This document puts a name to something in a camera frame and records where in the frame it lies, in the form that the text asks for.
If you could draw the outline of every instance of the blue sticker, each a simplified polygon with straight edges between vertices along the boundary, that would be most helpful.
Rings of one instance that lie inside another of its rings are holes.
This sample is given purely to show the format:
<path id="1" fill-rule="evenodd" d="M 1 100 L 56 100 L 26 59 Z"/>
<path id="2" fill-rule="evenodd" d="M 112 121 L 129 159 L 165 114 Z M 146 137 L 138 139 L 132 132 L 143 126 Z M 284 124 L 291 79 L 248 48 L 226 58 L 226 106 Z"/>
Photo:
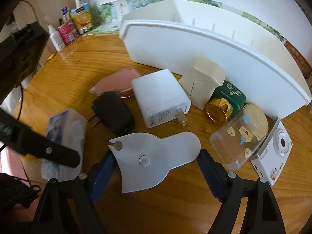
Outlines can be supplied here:
<path id="1" fill-rule="evenodd" d="M 241 145 L 242 145 L 244 142 L 246 142 L 246 138 L 243 137 L 243 136 L 241 136 Z"/>
<path id="2" fill-rule="evenodd" d="M 245 124 L 249 124 L 250 123 L 250 119 L 247 116 L 244 116 L 243 120 L 244 120 Z"/>

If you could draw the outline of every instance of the orange juice package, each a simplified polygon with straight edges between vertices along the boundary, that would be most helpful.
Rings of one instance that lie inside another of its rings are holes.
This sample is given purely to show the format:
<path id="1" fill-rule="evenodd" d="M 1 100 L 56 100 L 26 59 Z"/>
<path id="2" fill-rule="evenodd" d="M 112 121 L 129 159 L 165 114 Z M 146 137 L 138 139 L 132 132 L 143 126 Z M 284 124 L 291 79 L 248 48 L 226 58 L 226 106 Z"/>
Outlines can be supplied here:
<path id="1" fill-rule="evenodd" d="M 71 10 L 70 16 L 80 34 L 88 32 L 91 29 L 92 16 L 88 3 L 84 3 L 81 7 Z"/>

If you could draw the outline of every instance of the green bottle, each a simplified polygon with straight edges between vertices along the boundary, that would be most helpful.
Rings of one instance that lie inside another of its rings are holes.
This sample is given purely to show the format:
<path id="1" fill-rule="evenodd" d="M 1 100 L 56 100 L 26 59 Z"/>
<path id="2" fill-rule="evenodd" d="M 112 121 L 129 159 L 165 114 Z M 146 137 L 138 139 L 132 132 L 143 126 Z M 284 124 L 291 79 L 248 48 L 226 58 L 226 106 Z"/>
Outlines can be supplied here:
<path id="1" fill-rule="evenodd" d="M 230 119 L 232 119 L 240 111 L 246 102 L 246 96 L 244 93 L 228 81 L 224 81 L 222 86 L 215 89 L 210 99 L 214 98 L 225 98 L 230 102 L 233 109 Z"/>

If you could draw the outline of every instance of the white bottle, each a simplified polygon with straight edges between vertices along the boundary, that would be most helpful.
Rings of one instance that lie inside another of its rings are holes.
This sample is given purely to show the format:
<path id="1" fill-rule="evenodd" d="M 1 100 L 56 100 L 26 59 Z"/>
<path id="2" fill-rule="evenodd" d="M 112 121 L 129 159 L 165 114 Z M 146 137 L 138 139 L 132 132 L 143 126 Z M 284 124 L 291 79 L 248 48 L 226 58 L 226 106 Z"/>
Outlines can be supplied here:
<path id="1" fill-rule="evenodd" d="M 64 47 L 66 45 L 65 45 L 60 33 L 57 30 L 55 30 L 52 25 L 49 25 L 49 34 L 50 34 L 50 40 L 52 41 L 57 52 L 64 49 Z"/>

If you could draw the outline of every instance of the white camera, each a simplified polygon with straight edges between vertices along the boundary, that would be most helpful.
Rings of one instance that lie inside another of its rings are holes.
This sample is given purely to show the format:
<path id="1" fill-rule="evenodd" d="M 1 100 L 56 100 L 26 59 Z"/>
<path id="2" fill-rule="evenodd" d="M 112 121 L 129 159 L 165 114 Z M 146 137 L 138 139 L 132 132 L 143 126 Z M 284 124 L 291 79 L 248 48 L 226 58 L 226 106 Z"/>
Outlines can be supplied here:
<path id="1" fill-rule="evenodd" d="M 251 157 L 250 162 L 259 177 L 265 177 L 273 186 L 286 164 L 292 141 L 283 123 L 277 119 L 270 127 L 268 136 Z"/>

